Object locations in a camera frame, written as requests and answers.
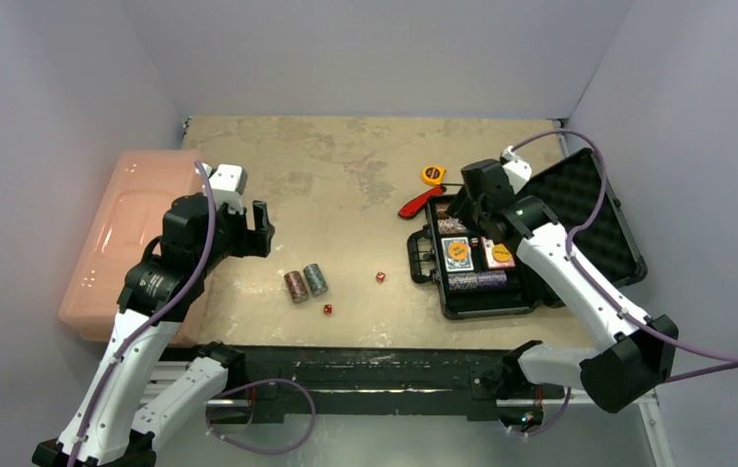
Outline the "grey blue poker chip stack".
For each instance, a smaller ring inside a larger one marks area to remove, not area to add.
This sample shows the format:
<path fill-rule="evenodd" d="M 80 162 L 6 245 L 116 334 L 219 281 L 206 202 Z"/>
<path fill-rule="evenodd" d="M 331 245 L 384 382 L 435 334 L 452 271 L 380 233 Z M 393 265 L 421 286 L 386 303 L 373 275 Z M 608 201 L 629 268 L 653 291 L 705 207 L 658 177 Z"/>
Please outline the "grey blue poker chip stack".
<path fill-rule="evenodd" d="M 328 282 L 318 264 L 309 264 L 302 272 L 312 296 L 319 297 L 329 291 Z"/>

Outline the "red playing card deck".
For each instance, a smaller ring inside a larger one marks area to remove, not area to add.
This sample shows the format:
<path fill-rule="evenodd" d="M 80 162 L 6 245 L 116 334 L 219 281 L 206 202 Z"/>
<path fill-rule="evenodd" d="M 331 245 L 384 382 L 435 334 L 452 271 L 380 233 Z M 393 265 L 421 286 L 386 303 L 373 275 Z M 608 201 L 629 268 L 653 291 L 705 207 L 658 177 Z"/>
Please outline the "red playing card deck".
<path fill-rule="evenodd" d="M 496 243 L 486 237 L 481 237 L 480 243 L 488 270 L 512 269 L 516 266 L 513 255 L 504 244 Z"/>

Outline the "pink blue chip stack left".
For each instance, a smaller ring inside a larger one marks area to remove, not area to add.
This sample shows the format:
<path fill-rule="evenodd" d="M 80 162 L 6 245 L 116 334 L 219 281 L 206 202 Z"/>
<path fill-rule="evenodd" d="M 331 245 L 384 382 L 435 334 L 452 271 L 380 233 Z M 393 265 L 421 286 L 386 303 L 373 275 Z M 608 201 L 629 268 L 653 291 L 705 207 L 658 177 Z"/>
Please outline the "pink blue chip stack left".
<path fill-rule="evenodd" d="M 465 235 L 469 230 L 457 219 L 438 219 L 439 235 Z"/>

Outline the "yellow tape measure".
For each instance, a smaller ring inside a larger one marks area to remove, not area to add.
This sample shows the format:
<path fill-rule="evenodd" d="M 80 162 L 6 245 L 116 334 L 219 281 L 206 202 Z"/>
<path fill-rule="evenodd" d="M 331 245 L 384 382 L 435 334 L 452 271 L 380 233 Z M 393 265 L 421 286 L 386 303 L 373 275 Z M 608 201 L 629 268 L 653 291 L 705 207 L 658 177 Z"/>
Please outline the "yellow tape measure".
<path fill-rule="evenodd" d="M 432 187 L 461 187 L 463 185 L 462 182 L 452 182 L 448 181 L 446 182 L 447 169 L 440 165 L 427 165 L 425 166 L 421 171 L 421 179 L 422 181 L 429 186 Z"/>

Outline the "orange big blind button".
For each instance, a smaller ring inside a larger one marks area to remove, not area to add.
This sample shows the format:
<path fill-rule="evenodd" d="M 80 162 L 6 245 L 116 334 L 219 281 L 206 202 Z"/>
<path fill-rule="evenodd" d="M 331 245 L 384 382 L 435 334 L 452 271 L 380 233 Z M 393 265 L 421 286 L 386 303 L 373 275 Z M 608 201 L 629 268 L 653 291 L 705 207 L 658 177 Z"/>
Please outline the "orange big blind button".
<path fill-rule="evenodd" d="M 494 243 L 491 247 L 491 256 L 493 260 L 499 264 L 510 264 L 513 262 L 513 256 L 508 248 L 500 243 Z"/>

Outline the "blue playing card deck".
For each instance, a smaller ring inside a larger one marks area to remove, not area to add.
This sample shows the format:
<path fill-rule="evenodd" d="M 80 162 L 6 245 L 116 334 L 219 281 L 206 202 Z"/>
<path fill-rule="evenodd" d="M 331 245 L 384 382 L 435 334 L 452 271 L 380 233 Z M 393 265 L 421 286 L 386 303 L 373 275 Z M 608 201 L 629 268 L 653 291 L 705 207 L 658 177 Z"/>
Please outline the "blue playing card deck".
<path fill-rule="evenodd" d="M 440 244 L 447 272 L 474 271 L 472 249 L 467 237 L 444 237 Z"/>

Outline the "orange black chip stack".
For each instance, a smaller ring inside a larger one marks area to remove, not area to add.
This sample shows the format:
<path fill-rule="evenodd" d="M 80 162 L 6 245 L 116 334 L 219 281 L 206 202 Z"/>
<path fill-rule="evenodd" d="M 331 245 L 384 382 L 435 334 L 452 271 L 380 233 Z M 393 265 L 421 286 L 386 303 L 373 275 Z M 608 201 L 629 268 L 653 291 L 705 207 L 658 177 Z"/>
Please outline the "orange black chip stack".
<path fill-rule="evenodd" d="M 443 203 L 443 204 L 436 204 L 435 205 L 435 212 L 436 212 L 437 218 L 439 220 L 449 219 L 449 218 L 452 217 L 452 215 L 448 212 L 448 205 L 445 204 L 445 203 Z"/>

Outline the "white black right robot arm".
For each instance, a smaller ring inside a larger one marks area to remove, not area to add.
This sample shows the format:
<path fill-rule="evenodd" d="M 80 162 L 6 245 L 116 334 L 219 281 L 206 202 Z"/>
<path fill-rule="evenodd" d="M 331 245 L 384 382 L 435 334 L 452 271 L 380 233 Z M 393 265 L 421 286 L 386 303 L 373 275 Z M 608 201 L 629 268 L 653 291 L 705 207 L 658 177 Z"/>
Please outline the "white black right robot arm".
<path fill-rule="evenodd" d="M 527 162 L 487 159 L 463 167 L 461 176 L 449 215 L 504 244 L 552 289 L 593 341 L 589 348 L 529 341 L 511 351 L 502 370 L 509 393 L 524 396 L 540 384 L 554 384 L 583 390 L 600 409 L 617 413 L 670 377 L 678 326 L 624 297 L 542 200 L 518 195 L 531 176 Z"/>

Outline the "orange small blind button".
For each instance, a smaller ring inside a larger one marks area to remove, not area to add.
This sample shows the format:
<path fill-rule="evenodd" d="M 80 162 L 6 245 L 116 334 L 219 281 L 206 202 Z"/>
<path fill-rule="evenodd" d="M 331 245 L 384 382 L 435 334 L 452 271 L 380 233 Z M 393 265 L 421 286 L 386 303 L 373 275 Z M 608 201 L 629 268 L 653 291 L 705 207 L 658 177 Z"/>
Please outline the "orange small blind button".
<path fill-rule="evenodd" d="M 465 262 L 470 255 L 470 245 L 463 237 L 446 238 L 443 242 L 445 255 L 454 262 Z"/>

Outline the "black poker set case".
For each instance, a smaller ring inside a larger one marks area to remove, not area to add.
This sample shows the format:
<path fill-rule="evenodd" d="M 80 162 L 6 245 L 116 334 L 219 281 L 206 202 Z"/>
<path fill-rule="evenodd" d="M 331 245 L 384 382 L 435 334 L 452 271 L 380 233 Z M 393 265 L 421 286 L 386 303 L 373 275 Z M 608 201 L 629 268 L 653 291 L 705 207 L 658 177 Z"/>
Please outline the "black poker set case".
<path fill-rule="evenodd" d="M 426 194 L 425 226 L 407 241 L 414 282 L 434 282 L 451 320 L 570 305 L 616 327 L 622 288 L 648 272 L 620 203 L 590 149 L 534 175 L 521 161 L 465 169 L 459 193 Z"/>

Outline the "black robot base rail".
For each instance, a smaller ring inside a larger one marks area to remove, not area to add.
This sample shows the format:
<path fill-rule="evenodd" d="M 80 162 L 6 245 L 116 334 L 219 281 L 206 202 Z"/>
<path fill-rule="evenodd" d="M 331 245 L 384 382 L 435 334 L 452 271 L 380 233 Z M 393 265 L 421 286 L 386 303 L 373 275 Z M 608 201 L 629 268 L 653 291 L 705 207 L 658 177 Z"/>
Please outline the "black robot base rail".
<path fill-rule="evenodd" d="M 507 380 L 503 350 L 242 346 L 229 387 L 281 378 L 207 402 L 217 424 L 281 423 L 288 415 L 452 415 L 533 429 L 565 390 Z"/>

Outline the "pink translucent plastic storage box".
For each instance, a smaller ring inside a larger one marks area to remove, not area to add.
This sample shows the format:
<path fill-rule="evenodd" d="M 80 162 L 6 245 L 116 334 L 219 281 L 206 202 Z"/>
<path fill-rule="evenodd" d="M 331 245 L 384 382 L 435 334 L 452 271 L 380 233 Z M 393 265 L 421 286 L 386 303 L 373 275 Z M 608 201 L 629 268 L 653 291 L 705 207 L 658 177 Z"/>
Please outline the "pink translucent plastic storage box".
<path fill-rule="evenodd" d="M 85 341 L 107 341 L 128 270 L 162 234 L 164 213 L 201 190 L 198 151 L 127 151 L 120 155 L 58 310 Z"/>

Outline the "orange purple chip stack front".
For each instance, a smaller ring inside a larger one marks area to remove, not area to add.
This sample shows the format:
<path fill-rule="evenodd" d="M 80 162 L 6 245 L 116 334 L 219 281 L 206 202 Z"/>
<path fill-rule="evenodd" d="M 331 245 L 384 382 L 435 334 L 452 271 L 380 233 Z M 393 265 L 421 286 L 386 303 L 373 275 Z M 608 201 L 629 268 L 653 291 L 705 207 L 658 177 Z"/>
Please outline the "orange purple chip stack front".
<path fill-rule="evenodd" d="M 478 278 L 475 272 L 451 273 L 447 276 L 448 290 L 451 292 L 470 291 L 478 288 Z"/>

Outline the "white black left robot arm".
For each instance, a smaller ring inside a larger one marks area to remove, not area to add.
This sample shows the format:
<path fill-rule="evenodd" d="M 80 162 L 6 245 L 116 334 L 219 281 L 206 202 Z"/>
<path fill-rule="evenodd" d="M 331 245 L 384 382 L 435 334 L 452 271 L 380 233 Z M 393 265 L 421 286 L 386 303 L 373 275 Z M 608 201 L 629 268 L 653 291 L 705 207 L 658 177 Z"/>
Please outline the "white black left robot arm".
<path fill-rule="evenodd" d="M 158 451 L 184 421 L 219 394 L 232 398 L 248 382 L 243 352 L 214 341 L 203 346 L 184 376 L 149 406 L 141 399 L 159 358 L 178 332 L 205 281 L 227 257 L 270 252 L 274 227 L 267 204 L 245 210 L 203 194 L 175 199 L 161 235 L 124 278 L 111 337 L 83 403 L 60 435 L 40 443 L 36 466 L 153 466 Z"/>

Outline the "red brown poker chip stack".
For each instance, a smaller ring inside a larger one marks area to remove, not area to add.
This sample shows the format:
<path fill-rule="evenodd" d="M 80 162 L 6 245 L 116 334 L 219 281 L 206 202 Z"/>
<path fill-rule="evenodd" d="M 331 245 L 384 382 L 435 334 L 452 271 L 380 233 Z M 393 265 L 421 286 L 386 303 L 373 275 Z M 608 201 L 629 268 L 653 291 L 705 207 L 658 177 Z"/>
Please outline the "red brown poker chip stack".
<path fill-rule="evenodd" d="M 308 300 L 309 293 L 299 271 L 291 270 L 285 273 L 284 281 L 294 304 L 300 304 Z"/>

